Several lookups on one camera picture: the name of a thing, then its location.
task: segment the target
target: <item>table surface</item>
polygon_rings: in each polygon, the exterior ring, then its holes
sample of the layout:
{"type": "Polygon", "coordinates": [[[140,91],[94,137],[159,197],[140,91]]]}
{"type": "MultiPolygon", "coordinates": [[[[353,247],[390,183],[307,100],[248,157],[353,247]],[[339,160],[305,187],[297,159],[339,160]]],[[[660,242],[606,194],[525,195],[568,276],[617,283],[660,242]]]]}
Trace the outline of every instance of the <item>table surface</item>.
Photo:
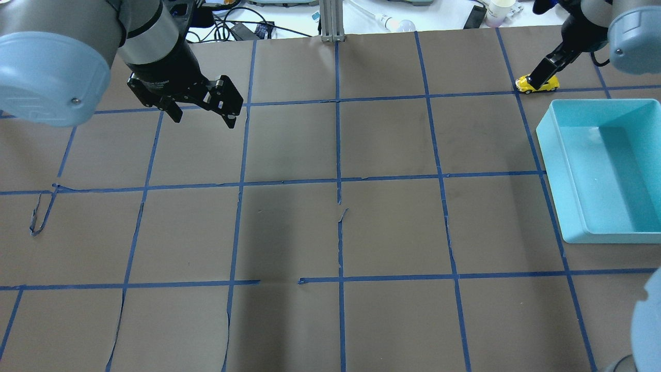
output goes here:
{"type": "Polygon", "coordinates": [[[535,128],[553,99],[659,99],[661,77],[582,56],[558,91],[513,91],[559,34],[193,45],[246,99],[231,130],[142,107],[119,61],[76,129],[3,113],[0,370],[579,372],[627,355],[661,246],[563,242],[535,128]]]}

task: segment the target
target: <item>grid square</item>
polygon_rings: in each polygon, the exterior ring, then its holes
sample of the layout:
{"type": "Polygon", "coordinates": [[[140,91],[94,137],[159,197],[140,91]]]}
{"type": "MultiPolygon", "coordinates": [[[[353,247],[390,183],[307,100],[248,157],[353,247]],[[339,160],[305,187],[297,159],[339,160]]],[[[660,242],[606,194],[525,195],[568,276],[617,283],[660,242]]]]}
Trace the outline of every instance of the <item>grid square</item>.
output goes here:
{"type": "Polygon", "coordinates": [[[566,277],[462,279],[474,372],[589,371],[566,277]]]}
{"type": "Polygon", "coordinates": [[[245,122],[245,109],[234,129],[218,114],[202,109],[185,111],[181,123],[165,117],[149,183],[239,182],[245,122]]]}
{"type": "Polygon", "coordinates": [[[237,187],[150,191],[131,282],[229,280],[237,193],[237,187]]]}
{"type": "Polygon", "coordinates": [[[627,89],[610,91],[613,98],[653,98],[661,101],[661,89],[627,89]]]}
{"type": "Polygon", "coordinates": [[[342,98],[424,94],[412,32],[351,35],[339,48],[342,98]]]}
{"type": "Polygon", "coordinates": [[[246,187],[236,279],[337,276],[340,215],[335,183],[246,187]]]}
{"type": "Polygon", "coordinates": [[[538,176],[448,178],[446,196],[460,272],[564,269],[538,176]]]}
{"type": "Polygon", "coordinates": [[[429,93],[511,91],[512,82],[492,28],[421,32],[429,93]],[[470,74],[457,73],[470,66],[470,74]]]}
{"type": "Polygon", "coordinates": [[[191,44],[190,49],[200,64],[200,71],[210,80],[227,75],[248,101],[250,68],[253,59],[252,42],[210,42],[191,44]]]}
{"type": "Polygon", "coordinates": [[[0,121],[0,191],[51,189],[70,135],[71,128],[0,121]]]}
{"type": "Polygon", "coordinates": [[[335,104],[253,107],[246,181],[335,178],[335,104]]]}
{"type": "MultiPolygon", "coordinates": [[[[531,73],[563,41],[560,29],[560,26],[499,28],[514,79],[531,73]]],[[[583,53],[557,76],[561,89],[602,86],[587,53],[583,53]]]]}
{"type": "Polygon", "coordinates": [[[116,56],[110,68],[110,85],[97,105],[98,111],[145,108],[126,85],[132,73],[121,57],[116,56]]]}
{"type": "MultiPolygon", "coordinates": [[[[39,250],[41,241],[41,237],[33,238],[28,233],[38,198],[38,195],[0,197],[0,286],[21,285],[28,279],[32,256],[39,250]]],[[[48,195],[44,195],[42,202],[48,205],[48,201],[48,195]]]]}
{"type": "Polygon", "coordinates": [[[111,371],[218,372],[227,330],[227,287],[129,289],[111,371]]]}
{"type": "MultiPolygon", "coordinates": [[[[560,228],[548,176],[544,177],[544,181],[551,198],[553,215],[560,228]]],[[[571,270],[639,269],[661,266],[661,244],[569,244],[563,241],[563,247],[571,270]]]]}
{"type": "Polygon", "coordinates": [[[450,273],[437,179],[342,184],[345,276],[450,273]]]}
{"type": "Polygon", "coordinates": [[[140,199],[138,192],[59,194],[37,237],[28,283],[123,282],[140,199]]]}
{"type": "Polygon", "coordinates": [[[142,187],[159,113],[92,116],[76,135],[60,183],[74,189],[142,187]]]}
{"type": "MultiPolygon", "coordinates": [[[[606,61],[609,58],[610,45],[595,53],[597,61],[606,61]]],[[[616,69],[613,64],[600,68],[604,82],[608,87],[632,87],[645,85],[661,85],[661,75],[646,73],[644,75],[632,75],[616,69]]]]}
{"type": "Polygon", "coordinates": [[[0,292],[0,334],[4,337],[5,330],[9,325],[11,313],[14,311],[14,304],[16,297],[19,295],[18,291],[2,291],[0,292]]]}
{"type": "Polygon", "coordinates": [[[348,371],[465,370],[453,281],[349,282],[344,296],[348,371]]]}
{"type": "Polygon", "coordinates": [[[334,51],[318,37],[258,41],[253,102],[335,98],[334,51]]]}
{"type": "Polygon", "coordinates": [[[23,293],[2,370],[104,371],[121,304],[121,289],[23,293]]]}
{"type": "Polygon", "coordinates": [[[342,176],[436,174],[424,99],[345,102],[342,176]]]}
{"type": "Polygon", "coordinates": [[[574,276],[576,295],[599,370],[631,354],[633,307],[638,300],[646,298],[643,287],[650,276],[574,276]]]}
{"type": "Polygon", "coordinates": [[[513,95],[432,99],[444,173],[535,169],[513,95]]]}
{"type": "Polygon", "coordinates": [[[234,288],[228,372],[340,370],[338,285],[234,288]]]}
{"type": "Polygon", "coordinates": [[[587,91],[587,92],[563,92],[557,91],[554,93],[534,93],[521,96],[521,104],[524,107],[525,119],[528,121],[530,134],[535,144],[535,151],[542,169],[546,169],[544,161],[539,149],[539,140],[537,139],[537,126],[544,117],[544,114],[549,110],[551,101],[554,99],[605,99],[606,93],[603,91],[587,91]]]}

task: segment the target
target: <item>light blue plastic bin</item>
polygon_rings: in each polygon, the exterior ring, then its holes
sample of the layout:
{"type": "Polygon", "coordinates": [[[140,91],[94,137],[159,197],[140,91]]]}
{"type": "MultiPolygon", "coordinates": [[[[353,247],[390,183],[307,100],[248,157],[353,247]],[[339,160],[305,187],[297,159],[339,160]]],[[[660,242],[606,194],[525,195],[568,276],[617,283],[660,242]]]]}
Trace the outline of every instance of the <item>light blue plastic bin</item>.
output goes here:
{"type": "Polygon", "coordinates": [[[563,239],[661,243],[661,105],[556,100],[537,127],[563,239]]]}

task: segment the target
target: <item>light blue joint cap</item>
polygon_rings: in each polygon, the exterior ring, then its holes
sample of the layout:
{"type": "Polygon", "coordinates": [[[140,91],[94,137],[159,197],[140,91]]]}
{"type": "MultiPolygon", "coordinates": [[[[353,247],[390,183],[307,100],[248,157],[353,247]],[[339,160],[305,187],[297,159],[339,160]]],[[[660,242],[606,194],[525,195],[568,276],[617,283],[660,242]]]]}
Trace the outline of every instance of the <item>light blue joint cap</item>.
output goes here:
{"type": "Polygon", "coordinates": [[[626,73],[661,73],[661,6],[631,9],[608,28],[611,63],[626,73]]]}
{"type": "Polygon", "coordinates": [[[639,372],[657,372],[661,365],[661,269],[645,285],[647,300],[639,301],[631,321],[631,349],[639,372]]]}
{"type": "Polygon", "coordinates": [[[50,32],[0,36],[0,109],[32,122],[88,121],[110,83],[106,60],[74,38],[50,32]]]}

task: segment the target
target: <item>yellow toy car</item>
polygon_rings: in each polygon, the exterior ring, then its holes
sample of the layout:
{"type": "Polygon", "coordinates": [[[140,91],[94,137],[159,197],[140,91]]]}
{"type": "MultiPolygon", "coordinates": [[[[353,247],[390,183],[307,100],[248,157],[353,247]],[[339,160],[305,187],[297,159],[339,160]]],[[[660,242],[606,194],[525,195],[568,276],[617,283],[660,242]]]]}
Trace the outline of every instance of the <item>yellow toy car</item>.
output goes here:
{"type": "Polygon", "coordinates": [[[530,83],[528,83],[530,75],[521,76],[516,80],[516,89],[521,93],[530,94],[538,91],[554,91],[560,87],[560,81],[558,78],[553,75],[551,78],[544,83],[539,89],[533,88],[530,83]]]}

